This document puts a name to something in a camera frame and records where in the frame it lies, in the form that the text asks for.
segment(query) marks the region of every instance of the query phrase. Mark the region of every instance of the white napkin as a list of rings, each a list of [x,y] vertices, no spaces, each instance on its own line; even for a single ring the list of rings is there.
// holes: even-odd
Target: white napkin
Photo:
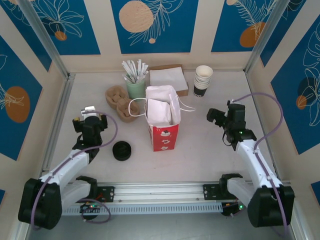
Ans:
[[[149,98],[147,102],[147,118],[151,125],[170,126],[171,111],[170,105],[164,101]]]
[[[149,73],[151,86],[171,85],[175,91],[183,91],[188,89],[181,67],[163,70],[150,70]]]

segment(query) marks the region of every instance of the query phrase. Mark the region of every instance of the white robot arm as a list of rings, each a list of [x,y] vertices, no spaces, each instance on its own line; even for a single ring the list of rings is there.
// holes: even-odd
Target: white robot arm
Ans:
[[[81,135],[77,138],[70,154],[57,167],[39,179],[29,179],[22,194],[18,219],[31,223],[32,208],[41,186],[45,185],[43,194],[36,203],[34,223],[42,228],[52,229],[58,223],[62,211],[82,198],[95,199],[98,190],[97,180],[80,176],[73,184],[68,184],[98,154],[102,144],[100,132],[108,127],[107,117],[95,112],[94,106],[81,111],[73,122],[74,129]]]
[[[211,108],[206,118],[209,122],[215,120],[215,124],[223,128],[223,136],[226,136],[230,146],[245,162],[253,186],[246,183],[238,173],[223,174],[219,181],[221,192],[234,195],[247,207],[249,220],[254,227],[279,226],[283,225],[283,219],[275,187],[286,222],[290,224],[294,191],[290,186],[283,186],[268,166],[259,147],[255,149],[257,138],[252,130],[246,128],[245,106],[230,101],[227,106],[226,113]]]

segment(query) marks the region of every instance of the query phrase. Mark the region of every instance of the floor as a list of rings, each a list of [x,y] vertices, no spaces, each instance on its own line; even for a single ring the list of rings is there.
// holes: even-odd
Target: floor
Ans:
[[[270,227],[251,226],[246,210],[234,218],[220,213],[113,216],[105,224],[62,217],[52,230],[31,231],[28,240],[280,240]],[[276,228],[283,232],[283,227]]]
[[[115,142],[126,141],[132,154],[127,161],[117,161],[112,154],[113,143],[100,152],[79,175],[93,177],[100,183],[159,183],[159,182],[208,182],[217,181],[224,173],[240,173],[250,180],[247,167],[231,146],[222,142],[223,130],[206,120],[210,108],[226,110],[227,100],[250,93],[246,76],[242,71],[216,71],[204,97],[193,95],[194,71],[185,71],[189,82],[189,95],[181,101],[196,108],[194,112],[181,111],[179,134],[174,150],[153,152],[146,119],[141,116],[131,123],[124,123],[105,100],[105,91],[114,86],[125,87],[122,72],[78,73],[75,77],[58,137],[51,169],[70,153],[78,134],[72,119],[81,116],[86,106],[115,117],[118,135]],[[246,109],[246,126],[257,138],[263,136],[260,121],[251,97],[242,101]],[[108,129],[101,133],[103,142],[110,140],[115,126],[108,122]],[[260,149],[273,169],[265,142]]]

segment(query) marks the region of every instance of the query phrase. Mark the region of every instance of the black lid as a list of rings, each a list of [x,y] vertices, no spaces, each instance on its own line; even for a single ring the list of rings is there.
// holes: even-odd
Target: black lid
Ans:
[[[131,146],[126,141],[118,141],[113,145],[112,153],[115,159],[125,161],[131,156]]]

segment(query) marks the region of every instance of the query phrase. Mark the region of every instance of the stack of paper cups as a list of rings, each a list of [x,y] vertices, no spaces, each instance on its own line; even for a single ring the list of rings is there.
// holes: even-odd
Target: stack of paper cups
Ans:
[[[203,97],[210,85],[214,71],[211,67],[201,65],[195,69],[193,94],[199,98]]]

